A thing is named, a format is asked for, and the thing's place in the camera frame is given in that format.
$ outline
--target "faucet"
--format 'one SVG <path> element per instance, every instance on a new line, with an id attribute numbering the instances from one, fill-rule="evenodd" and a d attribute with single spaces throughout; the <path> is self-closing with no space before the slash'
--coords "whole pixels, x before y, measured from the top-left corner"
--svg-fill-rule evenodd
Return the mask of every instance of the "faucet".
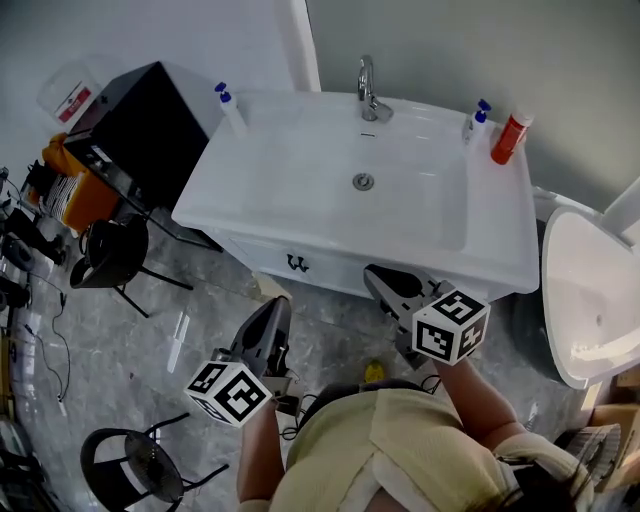
<path id="1" fill-rule="evenodd" d="M 358 100 L 360 100 L 360 105 L 362 106 L 362 119 L 365 121 L 379 119 L 386 123 L 393 116 L 391 107 L 378 101 L 375 94 L 373 94 L 373 60 L 371 55 L 363 55 L 360 58 Z"/>

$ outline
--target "gray tile floor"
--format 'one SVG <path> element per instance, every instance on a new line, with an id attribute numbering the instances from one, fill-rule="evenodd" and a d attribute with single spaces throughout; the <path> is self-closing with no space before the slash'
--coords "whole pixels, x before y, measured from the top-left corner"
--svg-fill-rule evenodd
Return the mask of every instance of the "gray tile floor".
<path id="1" fill-rule="evenodd" d="M 43 228 L 49 235 L 56 230 L 52 221 Z M 63 412 L 55 398 L 58 383 L 44 367 L 41 347 L 20 330 L 17 337 L 24 342 L 18 344 L 19 364 L 13 372 L 19 421 L 30 434 L 64 507 L 101 510 L 80 470 L 80 447 L 86 436 L 104 427 L 143 430 L 188 411 L 191 417 L 161 432 L 161 444 L 183 476 L 204 476 L 224 462 L 231 468 L 199 492 L 187 495 L 184 507 L 233 510 L 240 432 L 209 420 L 182 389 L 213 348 L 228 346 L 244 320 L 267 299 L 260 295 L 249 270 L 228 254 L 178 243 L 153 226 L 150 233 L 146 265 L 187 281 L 195 289 L 182 290 L 139 274 L 127 293 L 152 314 L 148 320 L 112 290 L 71 290 L 68 272 L 39 261 L 36 273 L 68 293 L 56 327 L 69 343 L 71 380 Z M 73 261 L 79 257 L 76 247 L 74 241 Z M 283 283 L 293 295 L 295 312 L 287 362 L 302 377 L 308 392 L 317 392 L 333 381 L 359 380 L 372 357 L 383 361 L 391 376 L 417 383 L 432 373 L 430 365 L 412 372 L 395 353 L 390 343 L 394 326 L 373 301 Z M 58 292 L 33 279 L 33 304 L 20 318 L 40 334 L 50 365 L 64 378 L 66 353 L 51 330 L 51 318 L 59 310 Z M 190 323 L 175 369 L 169 372 L 167 363 L 181 313 L 189 316 Z M 541 377 L 514 351 L 509 313 L 509 300 L 494 304 L 488 339 L 474 362 L 511 400 L 522 421 L 537 408 L 533 430 L 553 439 L 579 410 L 583 394 Z M 442 389 L 438 394 L 446 399 Z M 105 460 L 120 454 L 116 444 L 99 453 Z M 135 507 L 165 509 L 154 498 Z"/>

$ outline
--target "drawer handle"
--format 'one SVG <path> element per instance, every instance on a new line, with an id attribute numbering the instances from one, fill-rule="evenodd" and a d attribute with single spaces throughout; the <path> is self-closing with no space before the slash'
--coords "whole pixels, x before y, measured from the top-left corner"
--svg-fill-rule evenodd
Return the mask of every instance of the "drawer handle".
<path id="1" fill-rule="evenodd" d="M 298 263 L 293 263 L 293 254 L 287 254 L 287 263 L 289 264 L 289 268 L 291 270 L 302 270 L 302 272 L 306 272 L 307 270 L 309 270 L 309 267 L 306 266 L 304 263 L 302 263 L 304 261 L 304 258 L 301 258 L 300 256 L 298 256 Z"/>

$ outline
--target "black chair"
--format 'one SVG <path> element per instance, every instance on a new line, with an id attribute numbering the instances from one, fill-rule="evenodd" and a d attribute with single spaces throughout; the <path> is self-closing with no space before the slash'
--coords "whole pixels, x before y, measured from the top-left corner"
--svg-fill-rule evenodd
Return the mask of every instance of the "black chair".
<path id="1" fill-rule="evenodd" d="M 86 248 L 82 241 L 86 235 Z M 149 232 L 142 215 L 124 224 L 97 220 L 80 238 L 84 258 L 71 270 L 71 288 L 113 288 L 145 318 L 149 315 L 125 294 L 125 287 L 138 272 L 193 290 L 193 286 L 156 274 L 142 265 L 149 247 Z"/>
<path id="2" fill-rule="evenodd" d="M 145 432 L 119 428 L 103 428 L 93 432 L 82 445 L 80 465 L 91 492 L 110 512 L 123 512 L 126 507 L 149 495 L 171 503 L 167 512 L 178 508 L 184 493 L 196 489 L 229 468 L 224 464 L 198 482 L 182 478 L 173 461 L 156 442 L 156 430 L 189 416 L 184 413 L 176 418 L 154 425 Z M 111 437 L 124 436 L 125 456 L 105 462 L 95 462 L 98 446 Z M 127 477 L 122 464 L 127 463 L 146 492 L 140 493 Z"/>

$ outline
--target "toilet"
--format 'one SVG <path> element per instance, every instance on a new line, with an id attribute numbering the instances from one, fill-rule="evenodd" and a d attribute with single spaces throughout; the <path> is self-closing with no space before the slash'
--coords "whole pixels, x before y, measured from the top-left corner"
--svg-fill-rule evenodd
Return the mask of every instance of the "toilet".
<path id="1" fill-rule="evenodd" d="M 547 377 L 585 389 L 640 363 L 638 205 L 636 182 L 604 215 L 562 206 L 539 224 L 541 285 L 516 297 L 513 328 Z"/>

